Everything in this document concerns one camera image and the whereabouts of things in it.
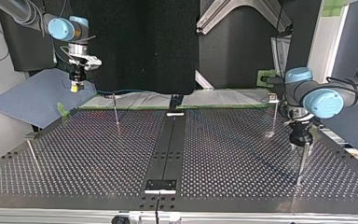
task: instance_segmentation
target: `metal rod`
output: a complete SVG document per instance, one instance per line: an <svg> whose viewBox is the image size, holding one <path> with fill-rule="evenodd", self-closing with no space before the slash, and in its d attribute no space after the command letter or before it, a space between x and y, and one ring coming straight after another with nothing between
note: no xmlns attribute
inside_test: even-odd
<svg viewBox="0 0 358 224"><path fill-rule="evenodd" d="M301 157L301 163L298 167L298 176L297 176L297 184L301 185L301 180L304 173L305 164L307 163L308 154L310 153L310 143L306 143L305 146L303 146L303 154Z"/></svg>
<svg viewBox="0 0 358 224"><path fill-rule="evenodd" d="M32 157L37 160L36 154L34 154L34 147L32 146L31 140L27 140L28 148L31 150Z"/></svg>
<svg viewBox="0 0 358 224"><path fill-rule="evenodd" d="M112 94L112 100L113 100L113 107L114 107L114 109L115 109L116 124L119 125L120 123L118 122L117 102L116 102L116 96L115 96L114 93Z"/></svg>
<svg viewBox="0 0 358 224"><path fill-rule="evenodd" d="M276 103L276 104L275 104L274 122L272 123L272 132L273 132L273 133L275 133L275 123L276 123L276 121L277 121L278 105L279 105L279 103Z"/></svg>

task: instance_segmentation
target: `blue joint cap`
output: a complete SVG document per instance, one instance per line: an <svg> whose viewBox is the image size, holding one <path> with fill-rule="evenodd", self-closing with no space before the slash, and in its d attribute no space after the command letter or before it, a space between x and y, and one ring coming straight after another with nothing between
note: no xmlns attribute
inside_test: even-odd
<svg viewBox="0 0 358 224"><path fill-rule="evenodd" d="M344 99L337 91L320 89L306 95L303 106L320 119L330 119L342 110Z"/></svg>
<svg viewBox="0 0 358 224"><path fill-rule="evenodd" d="M71 16L71 17L69 17L69 20L70 20L70 21L76 21L76 22L78 22L78 23L80 23L80 24L83 24L83 25L89 27L89 20L87 20L87 19L85 19L85 18L76 17L76 16Z"/></svg>
<svg viewBox="0 0 358 224"><path fill-rule="evenodd" d="M307 67L294 68L286 72L285 83L293 83L305 80L312 80L312 71Z"/></svg>
<svg viewBox="0 0 358 224"><path fill-rule="evenodd" d="M56 39L68 41L74 38L75 27L66 19L56 18L48 23L48 32Z"/></svg>

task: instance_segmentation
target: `metal bracket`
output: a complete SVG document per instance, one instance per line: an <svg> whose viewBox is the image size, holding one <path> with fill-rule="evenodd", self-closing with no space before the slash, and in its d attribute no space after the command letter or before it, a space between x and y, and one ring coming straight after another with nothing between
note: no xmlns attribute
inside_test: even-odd
<svg viewBox="0 0 358 224"><path fill-rule="evenodd" d="M145 194L176 194L176 180L149 180Z"/></svg>
<svg viewBox="0 0 358 224"><path fill-rule="evenodd" d="M237 7L253 7L263 15L274 27L277 25L281 5L278 0L215 0L197 23L197 32L208 34L217 23ZM278 31L283 32L292 22L282 12Z"/></svg>
<svg viewBox="0 0 358 224"><path fill-rule="evenodd" d="M81 55L81 54L72 54L69 53L71 56L77 57L77 58L82 58L82 59L86 59L87 62L85 64L85 69L87 71L91 71L91 70L95 70L98 67L100 67L103 62L101 60L99 60L97 57L95 56L89 56L89 55ZM80 64L79 61L74 60L74 59L69 59L69 63L76 63L76 64Z"/></svg>

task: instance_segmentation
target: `perforated metal table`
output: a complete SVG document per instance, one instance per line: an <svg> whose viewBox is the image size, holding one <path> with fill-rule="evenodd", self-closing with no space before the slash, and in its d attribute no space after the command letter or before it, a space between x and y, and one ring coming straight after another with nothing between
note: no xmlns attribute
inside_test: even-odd
<svg viewBox="0 0 358 224"><path fill-rule="evenodd" d="M301 187L301 152L273 109L79 110L0 159L0 208L358 215L358 160L322 133ZM148 180L177 181L147 195Z"/></svg>

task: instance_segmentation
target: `blue mat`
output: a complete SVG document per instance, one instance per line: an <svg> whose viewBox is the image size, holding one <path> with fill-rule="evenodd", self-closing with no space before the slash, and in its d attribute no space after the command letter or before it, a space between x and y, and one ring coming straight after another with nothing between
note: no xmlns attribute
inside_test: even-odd
<svg viewBox="0 0 358 224"><path fill-rule="evenodd" d="M85 90L70 92L69 75L58 69L44 70L0 95L0 113L46 128L69 111L85 104L95 94L94 85L85 82Z"/></svg>

